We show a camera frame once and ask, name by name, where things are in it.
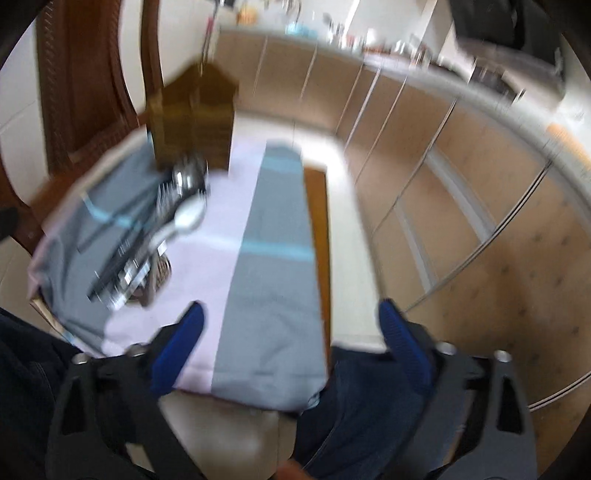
white wall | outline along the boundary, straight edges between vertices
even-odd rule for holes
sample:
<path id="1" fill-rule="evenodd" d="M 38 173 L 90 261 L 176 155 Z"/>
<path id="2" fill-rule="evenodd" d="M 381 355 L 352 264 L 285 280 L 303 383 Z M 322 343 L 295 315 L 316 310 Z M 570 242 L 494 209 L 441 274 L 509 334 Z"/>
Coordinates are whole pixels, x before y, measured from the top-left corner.
<path id="1" fill-rule="evenodd" d="M 349 33 L 365 35 L 368 28 L 373 28 L 389 43 L 408 41 L 421 20 L 425 3 L 424 0 L 361 0 Z"/>
<path id="2" fill-rule="evenodd" d="M 318 30 L 322 25 L 322 15 L 328 13 L 334 22 L 344 24 L 353 3 L 355 0 L 302 0 L 300 21 Z"/>
<path id="3" fill-rule="evenodd" d="M 125 83 L 136 111 L 145 108 L 139 38 L 142 0 L 124 0 L 119 24 L 119 50 Z M 161 0 L 158 22 L 160 63 L 169 82 L 200 55 L 213 3 L 206 0 Z M 222 8 L 216 26 L 234 24 L 236 13 Z"/>
<path id="4" fill-rule="evenodd" d="M 14 189 L 25 202 L 47 178 L 37 72 L 33 24 L 0 70 L 0 154 Z"/>

kitchen utensil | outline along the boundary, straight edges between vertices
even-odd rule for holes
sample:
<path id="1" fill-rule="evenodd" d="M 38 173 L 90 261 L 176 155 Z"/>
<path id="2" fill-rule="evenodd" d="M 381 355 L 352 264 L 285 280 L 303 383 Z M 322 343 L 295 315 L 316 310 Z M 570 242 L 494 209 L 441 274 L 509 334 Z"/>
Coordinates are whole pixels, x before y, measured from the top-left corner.
<path id="1" fill-rule="evenodd" d="M 507 98 L 510 102 L 515 102 L 524 95 L 525 91 L 519 90 L 511 85 L 510 82 L 507 82 L 503 78 L 504 73 L 503 68 L 489 65 L 477 59 L 476 66 L 468 83 L 480 83 Z"/>
<path id="2" fill-rule="evenodd" d="M 136 277 L 145 262 L 142 260 L 140 263 L 136 259 L 149 257 L 150 239 L 174 218 L 176 209 L 184 199 L 192 197 L 197 192 L 202 192 L 205 195 L 206 178 L 207 164 L 199 157 L 185 156 L 181 163 L 174 166 L 171 180 L 160 184 L 158 188 L 156 208 L 154 209 L 154 204 L 147 206 L 149 209 L 147 213 L 152 214 L 156 210 L 152 227 L 140 232 L 133 242 L 130 241 L 130 238 L 134 229 L 130 229 L 124 236 L 102 273 L 97 275 L 98 279 L 88 295 L 91 301 L 97 297 L 100 298 L 102 292 L 111 284 L 119 284 L 121 289 L 127 289 L 128 284 L 121 284 L 121 278 L 127 278 L 128 282 L 131 282 Z"/>
<path id="3" fill-rule="evenodd" d="M 428 66 L 433 59 L 433 52 L 431 49 L 415 34 L 410 35 L 410 43 L 414 47 L 411 56 L 411 64 L 416 66 Z"/>
<path id="4" fill-rule="evenodd" d="M 258 16 L 258 10 L 247 2 L 244 2 L 236 16 L 236 24 L 255 25 L 258 21 Z"/>
<path id="5" fill-rule="evenodd" d="M 154 216 L 154 203 L 149 202 L 144 210 L 138 215 L 138 223 L 147 224 L 150 217 Z M 126 262 L 129 260 L 131 253 L 135 251 L 141 245 L 144 239 L 145 233 L 148 232 L 148 228 L 142 229 L 138 232 L 135 239 L 132 240 L 133 234 L 137 231 L 136 226 L 131 226 L 127 232 L 121 238 L 119 246 L 113 252 L 113 255 L 105 263 L 103 270 L 100 274 L 96 273 L 96 281 L 92 284 L 88 293 L 88 299 L 93 301 L 95 298 L 100 297 L 100 294 L 113 282 L 116 275 L 123 269 Z"/>
<path id="6" fill-rule="evenodd" d="M 378 55 L 390 53 L 389 49 L 386 47 L 386 39 L 381 37 L 379 33 L 373 28 L 368 28 L 367 34 L 365 36 L 363 52 Z"/>
<path id="7" fill-rule="evenodd" d="M 271 3 L 281 4 L 288 22 L 297 23 L 301 15 L 301 0 L 264 0 L 265 10 L 270 8 Z"/>
<path id="8" fill-rule="evenodd" d="M 180 184 L 180 191 L 182 192 L 182 186 L 185 183 L 183 181 L 183 175 L 180 168 L 175 167 L 176 171 L 173 172 L 173 182 L 175 182 L 175 177 L 180 176 L 176 183 Z M 161 196 L 158 195 L 158 201 L 156 202 L 156 215 L 161 217 L 165 215 L 163 211 L 164 205 L 162 205 Z M 147 307 L 152 304 L 154 298 L 156 297 L 156 289 L 157 289 L 157 278 L 158 278 L 158 265 L 160 262 L 160 256 L 164 255 L 164 249 L 157 249 L 155 253 L 152 254 L 150 258 L 150 271 L 148 273 L 148 278 L 145 281 L 145 286 L 143 288 L 138 288 L 133 295 L 137 296 L 140 294 L 141 298 L 141 305 L 142 307 Z"/>
<path id="9" fill-rule="evenodd" d="M 398 40 L 396 45 L 394 45 L 391 54 L 410 59 L 413 55 L 413 49 L 408 43 Z"/>
<path id="10" fill-rule="evenodd" d="M 363 53 L 363 48 L 365 47 L 365 37 L 347 35 L 347 47 L 351 50 L 351 53 L 361 55 Z"/>
<path id="11" fill-rule="evenodd" d="M 207 208 L 207 164 L 195 157 L 185 157 L 175 165 L 171 181 L 158 191 L 158 221 L 142 244 L 132 253 L 115 279 L 110 308 L 118 310 L 144 282 L 151 261 L 166 250 L 166 240 L 188 233 L 203 220 Z"/>
<path id="12" fill-rule="evenodd" d="M 322 19 L 324 24 L 330 29 L 327 39 L 329 45 L 344 45 L 346 47 L 345 26 L 342 23 L 335 23 L 332 17 L 327 13 L 322 15 Z"/>
<path id="13" fill-rule="evenodd" d="M 150 262 L 150 273 L 148 273 L 145 282 L 146 285 L 138 288 L 127 303 L 138 302 L 142 307 L 149 307 L 154 302 L 158 291 L 170 278 L 170 275 L 172 275 L 172 266 L 166 254 L 153 256 Z"/>
<path id="14" fill-rule="evenodd" d="M 296 35 L 298 37 L 309 38 L 316 40 L 318 38 L 318 32 L 306 27 L 304 24 L 292 22 L 285 28 L 286 35 Z"/>
<path id="15" fill-rule="evenodd" d="M 111 310 L 119 310 L 129 300 L 149 273 L 152 256 L 164 253 L 165 242 L 176 235 L 195 230 L 203 221 L 206 210 L 207 198 L 202 192 L 197 192 L 180 203 L 173 220 L 162 226 L 147 243 L 145 249 L 141 249 L 131 261 L 129 270 L 124 272 L 111 297 L 109 305 Z"/>

tiled floor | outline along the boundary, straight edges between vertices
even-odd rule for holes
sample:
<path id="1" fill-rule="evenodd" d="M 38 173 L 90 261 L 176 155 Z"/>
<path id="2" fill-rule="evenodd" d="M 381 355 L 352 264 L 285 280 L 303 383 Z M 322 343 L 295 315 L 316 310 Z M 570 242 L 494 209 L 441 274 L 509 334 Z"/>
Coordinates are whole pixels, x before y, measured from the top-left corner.
<path id="1" fill-rule="evenodd" d="M 378 299 L 368 246 L 342 145 L 330 135 L 239 115 L 235 131 L 281 140 L 301 149 L 306 164 L 326 168 L 332 269 L 333 343 L 382 349 L 375 320 Z M 27 253 L 12 239 L 0 244 L 0 307 L 48 330 L 27 302 Z M 183 446 L 211 480 L 267 479 L 291 455 L 295 422 L 212 398 L 174 392 L 161 408 Z"/>

countertop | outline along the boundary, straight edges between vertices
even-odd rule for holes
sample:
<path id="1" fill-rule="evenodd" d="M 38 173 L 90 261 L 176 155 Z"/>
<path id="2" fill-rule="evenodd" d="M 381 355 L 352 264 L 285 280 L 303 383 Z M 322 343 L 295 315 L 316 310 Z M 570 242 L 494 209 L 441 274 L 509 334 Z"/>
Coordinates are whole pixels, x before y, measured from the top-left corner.
<path id="1" fill-rule="evenodd" d="M 584 196 L 587 204 L 591 204 L 591 158 L 581 152 L 574 154 L 565 143 L 546 131 L 544 119 L 532 114 L 531 109 L 520 105 L 519 101 L 511 103 L 496 92 L 478 84 L 469 85 L 453 74 L 413 66 L 403 57 L 355 55 L 320 40 L 288 35 L 282 30 L 271 28 L 226 25 L 220 28 L 220 32 L 264 35 L 280 41 L 299 43 L 303 47 L 319 49 L 344 60 L 362 62 L 370 70 L 379 70 L 381 75 L 399 82 L 406 80 L 409 85 L 432 94 L 468 103 L 472 108 L 497 120 L 531 148 L 552 161 L 572 186 Z"/>

